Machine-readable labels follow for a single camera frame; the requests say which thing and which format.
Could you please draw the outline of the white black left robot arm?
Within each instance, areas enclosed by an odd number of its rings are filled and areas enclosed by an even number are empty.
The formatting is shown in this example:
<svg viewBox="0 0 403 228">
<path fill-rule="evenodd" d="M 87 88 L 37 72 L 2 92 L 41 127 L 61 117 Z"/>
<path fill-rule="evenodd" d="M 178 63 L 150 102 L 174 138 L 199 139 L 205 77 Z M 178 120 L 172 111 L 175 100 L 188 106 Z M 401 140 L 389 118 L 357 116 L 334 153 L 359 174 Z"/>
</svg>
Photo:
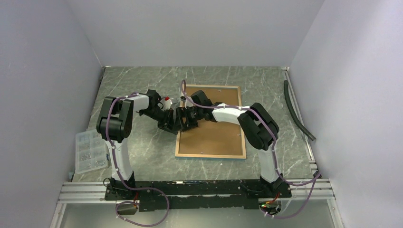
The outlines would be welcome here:
<svg viewBox="0 0 403 228">
<path fill-rule="evenodd" d="M 149 89 L 145 94 L 104 98 L 96 123 L 96 130 L 106 141 L 112 163 L 111 186 L 129 200 L 136 193 L 134 171 L 129 162 L 127 138 L 132 132 L 134 113 L 145 115 L 157 122 L 158 128 L 177 134 L 181 129 L 178 114 L 167 106 L 160 107 L 163 98 Z"/>
</svg>

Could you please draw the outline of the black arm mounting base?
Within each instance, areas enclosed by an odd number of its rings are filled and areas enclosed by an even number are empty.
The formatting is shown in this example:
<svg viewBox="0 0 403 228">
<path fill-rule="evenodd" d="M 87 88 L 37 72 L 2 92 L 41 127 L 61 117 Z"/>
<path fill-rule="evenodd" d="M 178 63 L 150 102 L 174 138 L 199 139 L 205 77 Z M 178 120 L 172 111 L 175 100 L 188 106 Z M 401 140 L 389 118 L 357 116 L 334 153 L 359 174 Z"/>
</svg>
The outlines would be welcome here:
<svg viewBox="0 0 403 228">
<path fill-rule="evenodd" d="M 114 181 L 106 185 L 105 200 L 138 200 L 140 211 L 164 209 L 258 209 L 269 199 L 290 198 L 290 186 L 282 180 L 269 185 L 260 179 L 136 181 L 137 190 Z"/>
</svg>

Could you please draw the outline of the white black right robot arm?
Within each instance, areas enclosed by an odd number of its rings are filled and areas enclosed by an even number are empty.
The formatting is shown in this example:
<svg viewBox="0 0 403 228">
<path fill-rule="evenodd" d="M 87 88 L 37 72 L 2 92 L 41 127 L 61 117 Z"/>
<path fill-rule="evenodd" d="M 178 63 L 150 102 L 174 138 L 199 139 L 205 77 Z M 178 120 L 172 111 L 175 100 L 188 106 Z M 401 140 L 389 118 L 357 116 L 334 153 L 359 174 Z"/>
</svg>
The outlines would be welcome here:
<svg viewBox="0 0 403 228">
<path fill-rule="evenodd" d="M 240 126 L 249 144 L 258 150 L 262 193 L 273 197 L 279 192 L 283 182 L 275 158 L 279 126 L 260 103 L 251 106 L 212 103 L 202 90 L 191 96 L 184 94 L 181 100 L 185 106 L 177 107 L 173 111 L 174 132 L 196 128 L 201 119 Z"/>
</svg>

